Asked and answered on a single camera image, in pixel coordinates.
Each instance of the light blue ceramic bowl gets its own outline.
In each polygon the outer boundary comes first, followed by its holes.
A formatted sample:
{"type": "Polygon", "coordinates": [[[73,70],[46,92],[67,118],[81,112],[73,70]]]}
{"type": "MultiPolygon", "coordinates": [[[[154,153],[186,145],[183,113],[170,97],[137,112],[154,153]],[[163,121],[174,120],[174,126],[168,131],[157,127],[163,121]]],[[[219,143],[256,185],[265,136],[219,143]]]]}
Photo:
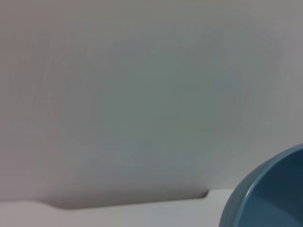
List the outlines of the light blue ceramic bowl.
{"type": "Polygon", "coordinates": [[[245,177],[228,199],[219,227],[303,227],[303,144],[245,177]]]}

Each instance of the gray background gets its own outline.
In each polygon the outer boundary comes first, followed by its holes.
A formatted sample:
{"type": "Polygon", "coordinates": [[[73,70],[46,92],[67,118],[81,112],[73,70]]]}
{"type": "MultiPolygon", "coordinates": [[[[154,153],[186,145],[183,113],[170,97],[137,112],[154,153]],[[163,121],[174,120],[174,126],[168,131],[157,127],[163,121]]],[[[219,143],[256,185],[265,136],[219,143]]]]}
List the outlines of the gray background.
{"type": "Polygon", "coordinates": [[[300,0],[3,0],[0,200],[234,188],[303,137],[300,0]]]}

